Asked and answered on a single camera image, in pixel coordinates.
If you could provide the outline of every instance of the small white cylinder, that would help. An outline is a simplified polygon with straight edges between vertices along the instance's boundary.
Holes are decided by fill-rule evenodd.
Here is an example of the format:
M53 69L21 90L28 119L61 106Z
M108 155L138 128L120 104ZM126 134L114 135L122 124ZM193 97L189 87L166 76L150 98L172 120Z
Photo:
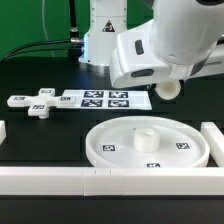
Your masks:
M138 128L134 131L134 147L140 152L154 152L159 149L160 134L150 128Z
M181 85L180 82L162 82L156 84L155 91L164 100L172 100L177 97L180 93Z

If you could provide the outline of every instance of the circular tray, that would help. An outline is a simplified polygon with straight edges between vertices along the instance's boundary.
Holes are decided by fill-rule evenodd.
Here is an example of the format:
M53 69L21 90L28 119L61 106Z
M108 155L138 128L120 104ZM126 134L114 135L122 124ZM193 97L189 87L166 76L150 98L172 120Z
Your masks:
M160 134L157 151L134 147L134 132L150 128ZM95 126L86 137L86 154L95 167L205 167L210 147L202 134L183 123L148 116L112 119Z

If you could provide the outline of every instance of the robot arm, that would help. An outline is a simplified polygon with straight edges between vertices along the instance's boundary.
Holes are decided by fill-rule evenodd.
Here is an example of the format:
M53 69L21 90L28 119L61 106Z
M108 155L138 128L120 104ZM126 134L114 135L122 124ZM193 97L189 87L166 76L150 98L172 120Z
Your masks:
M176 91L178 80L224 72L224 0L155 0L153 8L153 20L118 35L113 87L175 83Z

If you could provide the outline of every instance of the white puzzle piece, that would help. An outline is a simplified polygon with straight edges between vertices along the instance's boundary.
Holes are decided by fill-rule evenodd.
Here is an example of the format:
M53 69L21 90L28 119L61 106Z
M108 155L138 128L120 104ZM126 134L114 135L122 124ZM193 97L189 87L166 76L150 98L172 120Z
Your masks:
M29 116L46 119L49 117L49 107L71 107L75 104L75 97L55 97L55 89L42 88L38 96L11 96L7 103L10 107L30 107Z

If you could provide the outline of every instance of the black surface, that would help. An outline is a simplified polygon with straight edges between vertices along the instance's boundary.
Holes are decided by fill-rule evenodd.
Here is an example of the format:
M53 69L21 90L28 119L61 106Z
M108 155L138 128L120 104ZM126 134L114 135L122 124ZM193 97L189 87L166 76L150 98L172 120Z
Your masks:
M153 110L65 110L52 108L47 120L27 108L9 108L11 95L37 95L40 88L112 89L109 76L82 71L67 59L24 58L0 65L0 120L7 139L0 166L91 166L85 137L95 125L129 115L160 116L200 130L201 122L224 127L224 75L192 79L172 101L149 92ZM211 159L210 166L215 166ZM223 223L223 197L5 197L0 223Z

